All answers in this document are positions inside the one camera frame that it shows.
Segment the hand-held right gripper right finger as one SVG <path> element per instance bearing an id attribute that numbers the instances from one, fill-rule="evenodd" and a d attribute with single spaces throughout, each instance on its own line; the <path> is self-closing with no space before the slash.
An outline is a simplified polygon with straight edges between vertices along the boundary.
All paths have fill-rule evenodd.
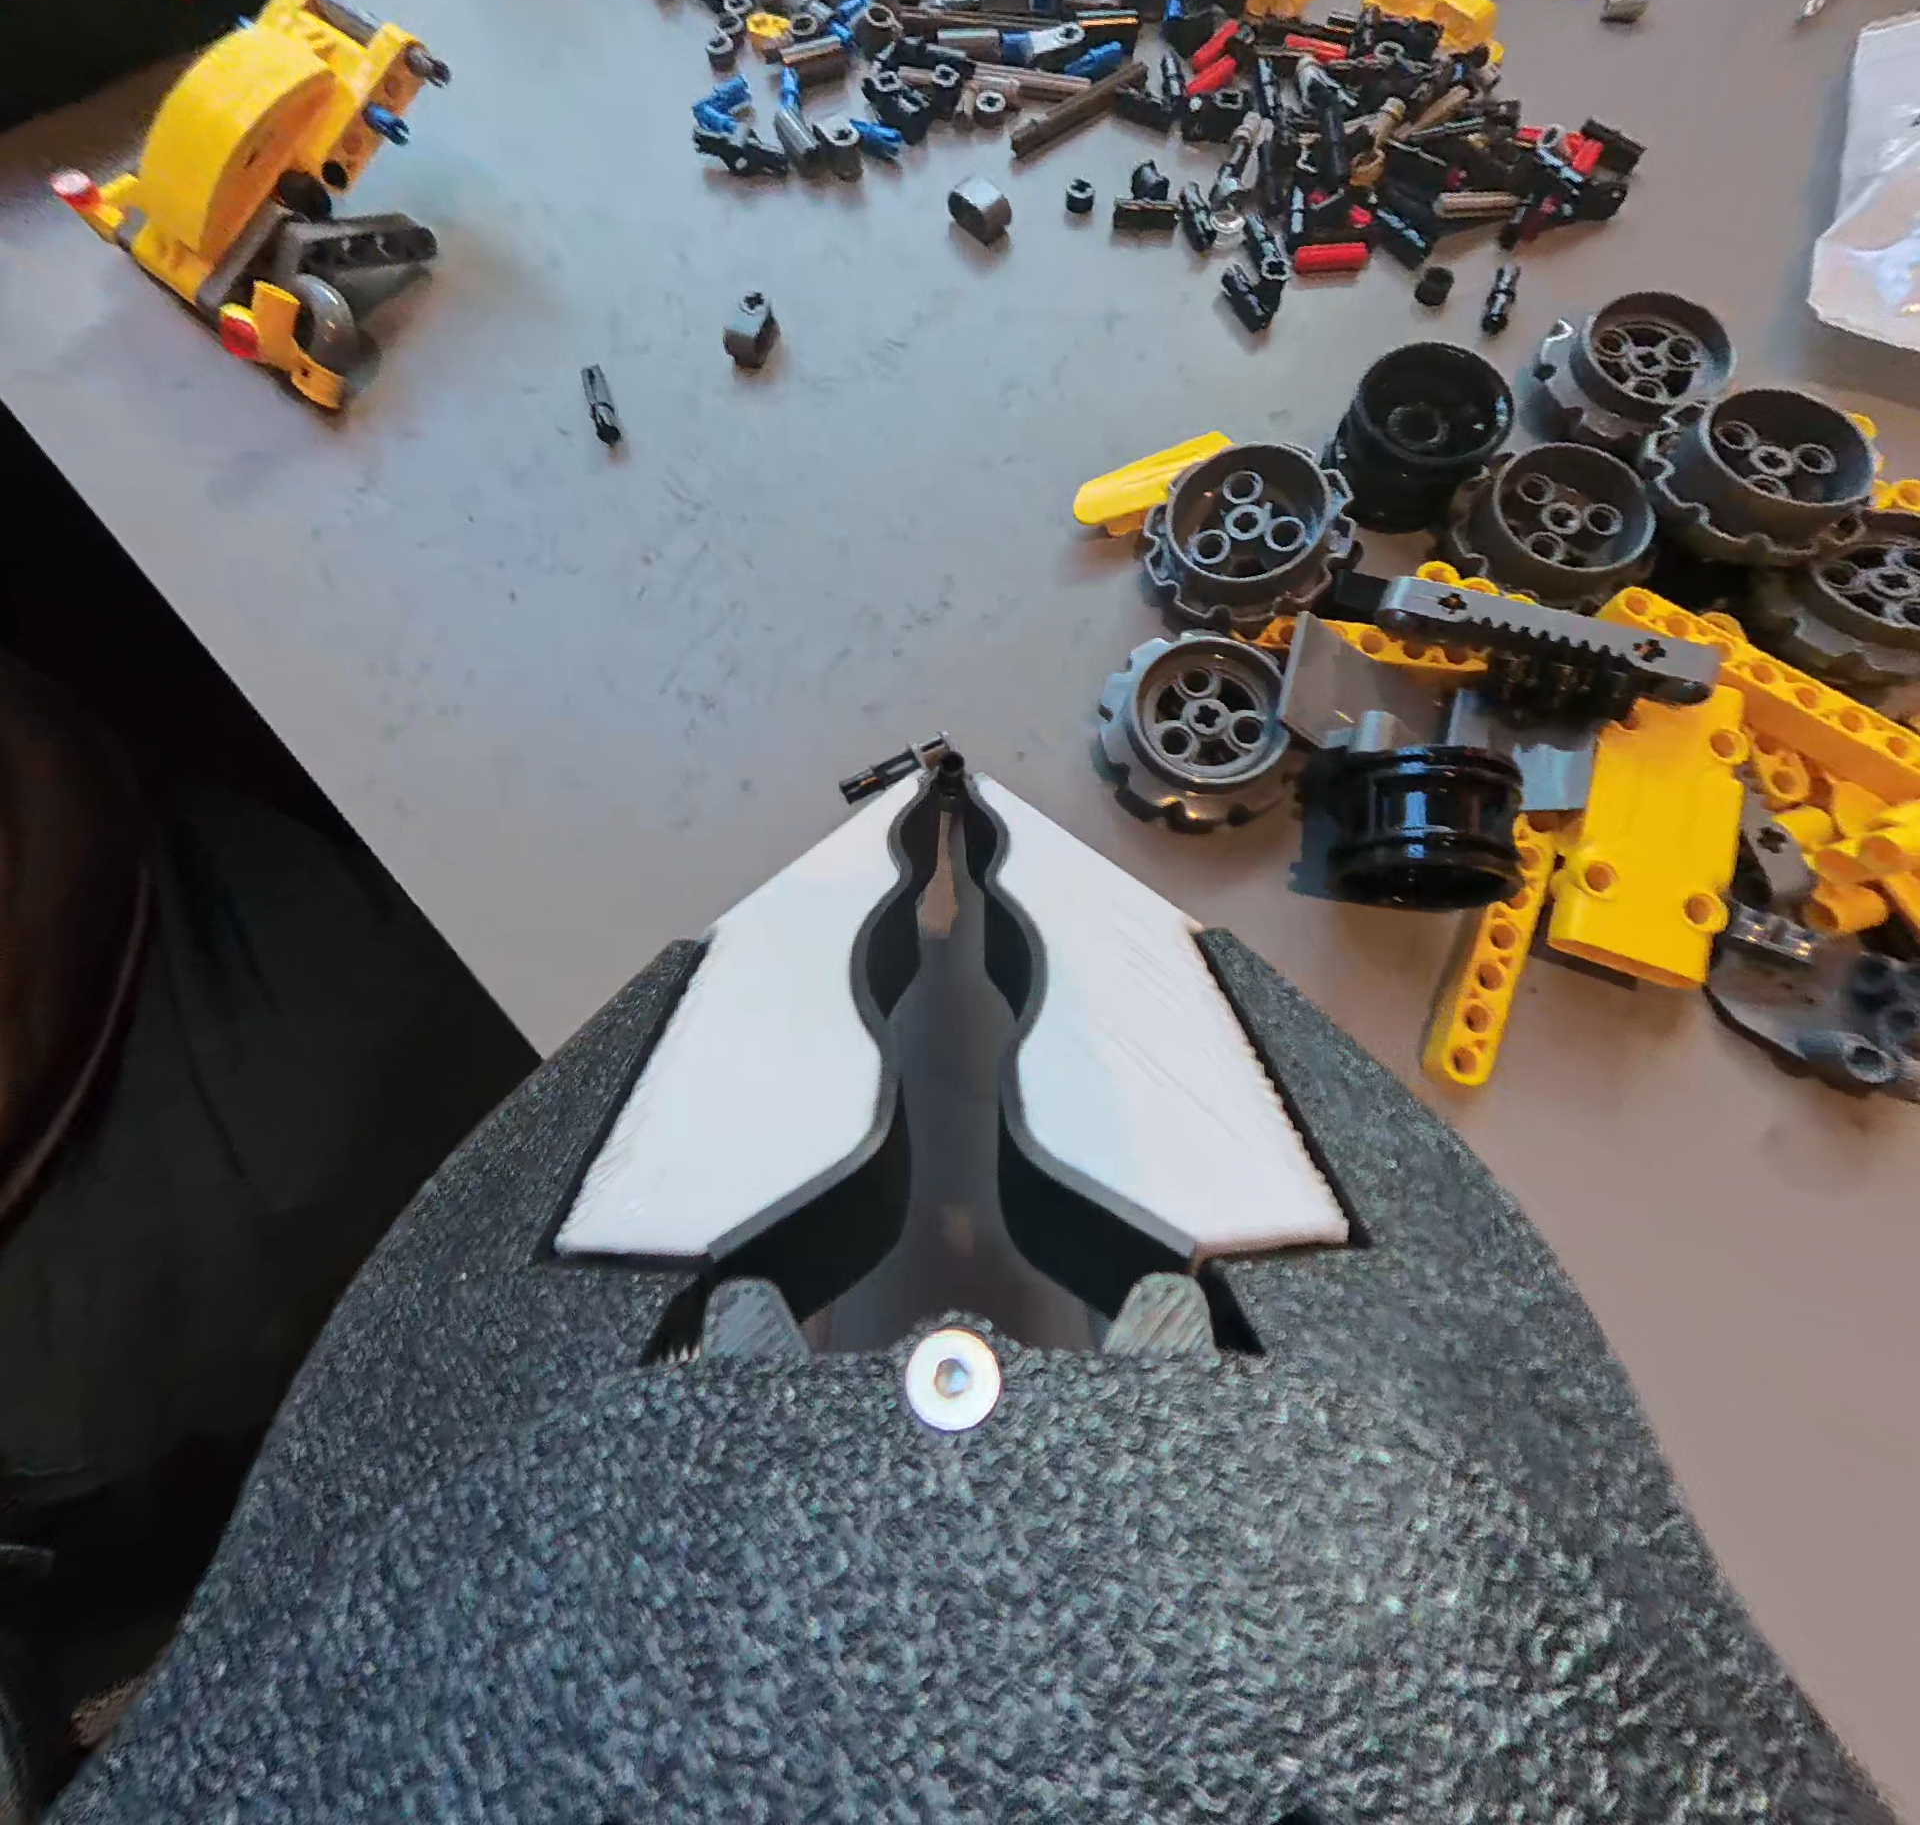
<path id="1" fill-rule="evenodd" d="M 978 772 L 965 862 L 998 1061 L 998 1206 L 1034 1264 L 1216 1264 L 1351 1236 L 1201 926 Z"/>

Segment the person's brown shirt torso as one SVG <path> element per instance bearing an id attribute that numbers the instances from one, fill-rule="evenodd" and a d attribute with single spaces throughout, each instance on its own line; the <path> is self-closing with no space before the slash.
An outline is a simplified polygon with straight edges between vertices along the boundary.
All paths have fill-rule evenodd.
<path id="1" fill-rule="evenodd" d="M 4 656 L 4 1242 L 99 1113 L 150 951 L 152 830 L 127 744 Z"/>

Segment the heap of wheels and beams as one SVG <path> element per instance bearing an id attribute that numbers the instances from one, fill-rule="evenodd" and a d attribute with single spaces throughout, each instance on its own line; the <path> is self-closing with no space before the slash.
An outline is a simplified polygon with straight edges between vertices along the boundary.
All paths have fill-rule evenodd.
<path id="1" fill-rule="evenodd" d="M 1541 948 L 1918 1101 L 1918 483 L 1876 470 L 1673 292 L 1516 383 L 1392 348 L 1323 446 L 1232 444 L 1127 535 L 1165 633 L 1101 687 L 1101 762 L 1171 830 L 1297 786 L 1313 891 L 1463 914 L 1441 1082 L 1494 1073 Z"/>

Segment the grey desk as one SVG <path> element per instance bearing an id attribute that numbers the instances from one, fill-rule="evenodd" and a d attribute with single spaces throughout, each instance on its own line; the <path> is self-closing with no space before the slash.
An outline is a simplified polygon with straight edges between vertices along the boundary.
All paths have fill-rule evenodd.
<path id="1" fill-rule="evenodd" d="M 171 75 L 4 147 L 4 401 L 539 1051 L 950 733 L 1025 804 L 1235 928 L 1421 1088 L 1450 922 L 1289 891 L 1289 814 L 1132 818 L 1092 762 L 1161 622 L 1078 482 L 1192 435 L 1319 444 L 1355 374 L 1476 345 L 1502 254 L 1289 285 L 1246 339 L 1188 241 L 1113 235 L 1098 123 L 1015 169 L 937 126 L 858 181 L 690 153 L 683 0 L 347 0 L 448 62 L 355 207 L 439 235 L 330 423 L 47 189 Z M 950 187 L 991 181 L 982 248 Z M 721 330 L 766 292 L 779 345 Z M 583 365 L 623 444 L 601 446 Z M 1534 952 L 1481 1088 L 1426 1088 L 1541 1226 L 1771 1644 L 1918 1820 L 1918 1111 L 1781 1070 L 1691 994 Z"/>

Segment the grey connector with black pins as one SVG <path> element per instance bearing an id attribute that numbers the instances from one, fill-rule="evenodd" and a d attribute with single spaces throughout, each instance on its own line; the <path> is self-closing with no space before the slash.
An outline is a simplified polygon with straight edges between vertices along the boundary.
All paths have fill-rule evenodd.
<path id="1" fill-rule="evenodd" d="M 909 741 L 881 761 L 858 768 L 838 783 L 838 793 L 847 808 L 874 801 L 876 793 L 906 786 L 934 783 L 940 790 L 959 790 L 965 786 L 969 762 L 945 733 Z"/>

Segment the plastic bag with white label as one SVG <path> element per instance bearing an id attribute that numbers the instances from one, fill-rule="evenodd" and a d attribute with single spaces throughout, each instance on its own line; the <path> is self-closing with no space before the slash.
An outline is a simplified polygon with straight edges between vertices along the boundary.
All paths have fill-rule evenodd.
<path id="1" fill-rule="evenodd" d="M 1918 12 L 1861 27 L 1835 215 L 1810 248 L 1816 324 L 1918 355 Z"/>

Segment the yellow grey toy hood assembly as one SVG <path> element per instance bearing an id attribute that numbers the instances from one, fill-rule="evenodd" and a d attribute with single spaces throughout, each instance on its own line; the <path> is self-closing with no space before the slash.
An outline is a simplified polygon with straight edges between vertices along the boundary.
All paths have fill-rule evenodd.
<path id="1" fill-rule="evenodd" d="M 413 136 L 419 89 L 445 85 L 403 26 L 345 0 L 268 0 L 182 71 L 130 172 L 101 184 L 65 169 L 48 189 L 230 358 L 337 414 L 369 355 L 350 285 L 410 283 L 439 254 L 422 219 L 337 201 L 385 142 Z"/>

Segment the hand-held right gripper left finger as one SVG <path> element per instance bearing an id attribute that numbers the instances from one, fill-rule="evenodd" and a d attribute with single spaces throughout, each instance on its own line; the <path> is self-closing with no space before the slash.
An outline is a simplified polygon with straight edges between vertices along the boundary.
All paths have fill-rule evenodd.
<path id="1" fill-rule="evenodd" d="M 720 1264 L 849 1164 L 885 1056 L 852 951 L 898 883 L 893 783 L 726 909 L 557 1224 L 560 1258 Z"/>

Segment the yellow curved panel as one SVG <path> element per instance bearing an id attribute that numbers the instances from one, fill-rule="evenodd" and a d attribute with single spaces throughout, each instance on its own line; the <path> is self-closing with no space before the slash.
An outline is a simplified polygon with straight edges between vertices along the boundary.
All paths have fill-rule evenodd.
<path id="1" fill-rule="evenodd" d="M 1165 501 L 1183 471 L 1209 462 L 1227 446 L 1232 438 L 1225 432 L 1206 432 L 1087 479 L 1072 492 L 1069 514 L 1081 529 L 1127 536 Z"/>

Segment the pile of small loose bricks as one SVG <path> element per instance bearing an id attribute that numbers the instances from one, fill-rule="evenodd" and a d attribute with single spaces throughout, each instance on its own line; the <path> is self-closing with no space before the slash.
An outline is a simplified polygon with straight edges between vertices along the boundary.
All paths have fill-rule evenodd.
<path id="1" fill-rule="evenodd" d="M 1140 157 L 1115 235 L 1225 258 L 1221 296 L 1264 333 L 1297 276 L 1377 254 L 1440 306 L 1440 246 L 1490 230 L 1516 254 L 1609 224 L 1645 142 L 1534 123 L 1505 93 L 1494 0 L 685 0 L 709 16 L 714 87 L 690 150 L 735 181 L 857 181 L 929 131 L 1004 133 L 1010 160 L 1115 121 L 1213 155 Z"/>

